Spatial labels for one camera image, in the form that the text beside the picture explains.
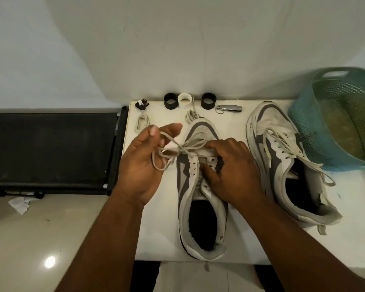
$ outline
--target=white sneaker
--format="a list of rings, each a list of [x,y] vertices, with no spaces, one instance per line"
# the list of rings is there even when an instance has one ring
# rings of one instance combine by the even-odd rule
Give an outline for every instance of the white sneaker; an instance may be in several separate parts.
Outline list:
[[[226,252],[224,233],[228,204],[210,190],[199,163],[206,163],[219,173],[223,160],[203,146],[197,149],[196,144],[219,139],[218,132],[209,120],[198,118],[191,123],[184,139],[182,147],[187,148],[189,154],[180,150],[176,158],[181,243],[196,259],[216,260]]]
[[[325,234],[326,225],[341,220],[324,186],[335,182],[326,182],[330,177],[321,165],[307,158],[296,126],[277,104],[264,101],[257,106],[249,117],[246,136],[265,194],[300,226],[317,225],[320,234]]]

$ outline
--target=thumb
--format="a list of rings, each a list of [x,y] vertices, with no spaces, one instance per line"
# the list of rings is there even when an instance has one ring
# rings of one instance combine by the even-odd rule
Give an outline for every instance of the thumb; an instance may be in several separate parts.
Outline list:
[[[157,149],[161,141],[160,129],[153,125],[150,128],[149,136],[136,149],[136,155],[140,158],[147,158]]]
[[[213,171],[212,168],[209,167],[207,164],[200,164],[200,169],[211,189],[215,189],[216,185],[220,181],[218,174],[215,171]]]

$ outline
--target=crumpled paper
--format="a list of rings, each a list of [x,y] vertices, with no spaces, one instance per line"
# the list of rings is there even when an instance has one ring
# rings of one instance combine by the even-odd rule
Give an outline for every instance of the crumpled paper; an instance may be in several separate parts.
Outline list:
[[[25,196],[20,196],[19,198],[14,198],[8,202],[16,211],[18,211],[21,215],[26,213],[28,208],[30,207],[29,203],[31,201],[38,201],[36,198],[27,198]]]

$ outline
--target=white table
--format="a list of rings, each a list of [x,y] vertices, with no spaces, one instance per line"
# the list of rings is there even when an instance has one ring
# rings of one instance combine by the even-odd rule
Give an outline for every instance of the white table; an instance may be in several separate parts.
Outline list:
[[[225,112],[220,115],[212,110],[204,110],[199,100],[195,103],[200,116],[214,123],[222,138],[233,137],[246,142],[246,122],[250,113],[262,100],[219,100],[216,104],[237,104],[243,107],[240,113]],[[287,110],[292,100],[274,100]],[[151,124],[161,127],[172,122],[183,123],[181,135],[185,134],[185,109],[168,110],[163,101],[150,101],[146,113]],[[134,127],[140,111],[130,103],[125,143],[126,150],[136,137]],[[343,215],[342,221],[327,227],[327,236],[318,234],[316,227],[307,232],[349,267],[365,268],[365,171],[329,173],[336,181],[335,187],[327,187],[331,202]],[[171,165],[164,173],[161,184],[144,209],[139,232],[137,260],[193,261],[181,246],[177,219],[176,167]],[[268,264],[268,258],[252,229],[242,216],[230,207],[226,225],[225,243],[227,253],[219,262]]]

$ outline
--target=blue plastic basket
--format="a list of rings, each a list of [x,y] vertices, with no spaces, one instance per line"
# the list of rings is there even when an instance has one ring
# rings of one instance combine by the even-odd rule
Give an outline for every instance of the blue plastic basket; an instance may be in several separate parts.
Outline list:
[[[365,168],[364,69],[337,67],[318,71],[288,115],[311,161],[323,164],[328,171]],[[349,153],[355,149],[356,154]]]

